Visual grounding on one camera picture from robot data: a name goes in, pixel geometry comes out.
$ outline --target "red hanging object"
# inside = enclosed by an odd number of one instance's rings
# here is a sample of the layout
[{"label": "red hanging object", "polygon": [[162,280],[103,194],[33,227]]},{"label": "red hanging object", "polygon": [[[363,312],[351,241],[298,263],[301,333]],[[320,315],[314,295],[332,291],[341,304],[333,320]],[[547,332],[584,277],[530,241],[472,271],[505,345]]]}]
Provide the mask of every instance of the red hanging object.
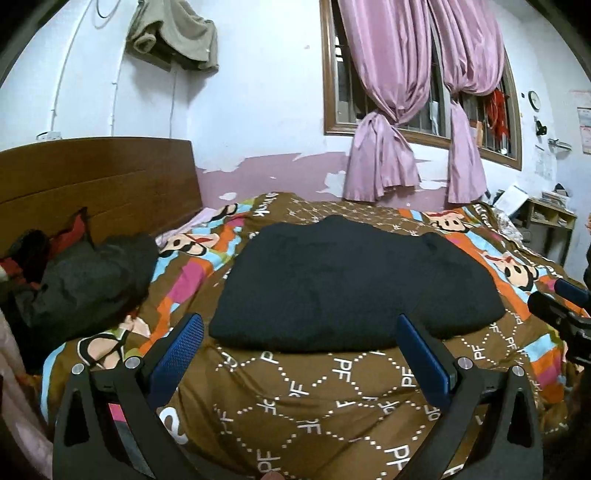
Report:
[{"label": "red hanging object", "polygon": [[509,137],[507,128],[507,116],[505,113],[505,96],[499,89],[495,89],[486,99],[486,114],[488,116],[488,125],[494,132],[498,142],[503,140],[503,135]]}]

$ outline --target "metal screw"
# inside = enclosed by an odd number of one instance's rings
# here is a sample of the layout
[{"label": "metal screw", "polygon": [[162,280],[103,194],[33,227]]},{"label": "metal screw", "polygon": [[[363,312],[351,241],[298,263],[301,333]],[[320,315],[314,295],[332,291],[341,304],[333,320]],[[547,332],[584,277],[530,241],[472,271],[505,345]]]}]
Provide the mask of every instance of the metal screw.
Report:
[{"label": "metal screw", "polygon": [[139,365],[139,357],[138,356],[130,356],[125,361],[125,366],[131,370],[133,370],[134,368],[137,368],[138,365]]},{"label": "metal screw", "polygon": [[523,377],[525,375],[525,371],[519,365],[514,366],[511,371],[518,377]]},{"label": "metal screw", "polygon": [[457,359],[457,365],[464,370],[470,370],[474,366],[474,362],[463,356]]},{"label": "metal screw", "polygon": [[72,367],[72,373],[74,375],[80,375],[84,371],[84,364],[76,364]]}]

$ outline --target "paper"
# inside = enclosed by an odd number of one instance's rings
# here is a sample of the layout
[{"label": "paper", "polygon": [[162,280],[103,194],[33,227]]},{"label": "paper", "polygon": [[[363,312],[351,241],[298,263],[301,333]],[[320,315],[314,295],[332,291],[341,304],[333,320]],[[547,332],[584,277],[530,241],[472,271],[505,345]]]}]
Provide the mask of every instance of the paper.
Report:
[{"label": "paper", "polygon": [[577,108],[579,112],[579,125],[581,127],[591,127],[591,108]]},{"label": "paper", "polygon": [[552,180],[554,176],[552,155],[539,147],[535,149],[535,153],[535,174],[546,180]]},{"label": "paper", "polygon": [[525,203],[530,196],[521,190],[515,183],[503,192],[503,195],[495,202],[495,207],[503,210],[507,216],[513,215]]},{"label": "paper", "polygon": [[591,155],[591,128],[581,127],[581,139],[583,141],[583,153]]},{"label": "paper", "polygon": [[591,108],[591,92],[583,90],[571,90],[573,95],[574,105],[577,108]]},{"label": "paper", "polygon": [[429,117],[431,118],[431,132],[439,136],[439,103],[431,102],[429,104]]}]

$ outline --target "electrical wire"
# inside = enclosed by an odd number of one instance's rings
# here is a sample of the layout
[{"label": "electrical wire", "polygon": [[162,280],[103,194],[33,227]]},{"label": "electrical wire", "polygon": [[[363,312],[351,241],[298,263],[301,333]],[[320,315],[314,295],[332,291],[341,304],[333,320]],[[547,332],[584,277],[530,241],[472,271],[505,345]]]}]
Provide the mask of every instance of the electrical wire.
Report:
[{"label": "electrical wire", "polygon": [[173,137],[173,116],[174,116],[174,97],[176,96],[177,93],[177,73],[178,73],[178,65],[176,65],[175,63],[173,64],[173,68],[174,68],[174,80],[173,80],[173,99],[170,105],[170,123],[169,123],[169,128],[168,128],[168,137],[172,138]]},{"label": "electrical wire", "polygon": [[88,9],[90,8],[91,4],[92,4],[92,0],[90,0],[88,2],[88,4],[86,5],[84,12],[82,13],[82,15],[80,16],[80,19],[76,23],[76,28],[74,29],[72,37],[70,38],[70,41],[68,42],[68,49],[66,51],[66,56],[64,57],[64,61],[61,65],[60,77],[57,81],[56,92],[53,96],[53,107],[51,109],[51,119],[49,122],[50,126],[49,126],[49,130],[48,130],[50,132],[53,131],[53,127],[56,123],[57,100],[60,96],[61,83],[64,79],[64,72],[66,71],[66,64],[68,63],[68,59],[70,58],[70,52],[72,51],[72,46],[74,45],[74,40],[76,39],[76,36],[78,35],[78,31],[80,30],[80,26],[82,25],[82,21],[84,20],[84,17],[86,15],[86,13],[88,12]]},{"label": "electrical wire", "polygon": [[96,0],[96,14],[99,17],[104,18],[104,19],[109,18],[111,15],[113,15],[113,13],[115,12],[115,10],[117,9],[117,6],[119,5],[119,2],[117,2],[115,4],[115,6],[113,7],[113,10],[111,10],[108,15],[103,15],[102,13],[100,13],[99,2],[100,2],[100,0]]},{"label": "electrical wire", "polygon": [[123,57],[125,55],[125,46],[121,51],[121,59],[119,60],[119,67],[117,68],[117,77],[114,82],[111,82],[115,85],[115,90],[113,91],[113,106],[111,108],[111,123],[109,124],[111,128],[111,136],[115,136],[115,105],[117,103],[117,93],[119,92],[119,79],[121,78],[121,68],[123,67]]}]

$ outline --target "pink curtain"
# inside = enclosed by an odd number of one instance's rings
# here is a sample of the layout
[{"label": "pink curtain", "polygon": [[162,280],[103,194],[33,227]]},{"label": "pink curtain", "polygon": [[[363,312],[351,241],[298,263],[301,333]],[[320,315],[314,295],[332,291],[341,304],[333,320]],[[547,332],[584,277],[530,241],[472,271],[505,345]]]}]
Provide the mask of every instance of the pink curtain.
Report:
[{"label": "pink curtain", "polygon": [[431,29],[427,0],[339,0],[353,62],[378,106],[359,124],[344,197],[374,202],[388,187],[421,181],[397,126],[428,99]]},{"label": "pink curtain", "polygon": [[444,83],[452,94],[449,202],[470,203],[486,192],[486,177],[459,92],[488,95],[499,85],[505,49],[488,0],[429,0],[441,40]]}]

